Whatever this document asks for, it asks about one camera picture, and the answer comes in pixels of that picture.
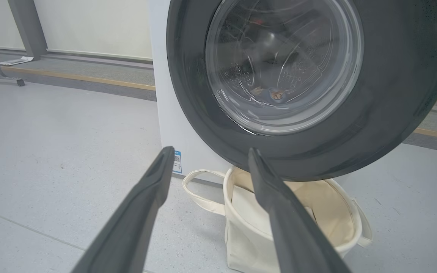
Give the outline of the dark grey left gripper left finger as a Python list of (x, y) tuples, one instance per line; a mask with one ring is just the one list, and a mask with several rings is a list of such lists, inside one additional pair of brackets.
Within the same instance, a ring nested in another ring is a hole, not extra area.
[(164, 147), (95, 237), (74, 273), (142, 273), (157, 213), (168, 197), (175, 150)]

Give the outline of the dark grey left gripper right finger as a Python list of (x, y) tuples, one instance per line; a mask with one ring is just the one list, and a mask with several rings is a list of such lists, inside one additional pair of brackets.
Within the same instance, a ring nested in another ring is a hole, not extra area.
[(248, 152), (256, 200), (268, 213), (282, 273), (349, 273), (319, 226), (256, 147)]

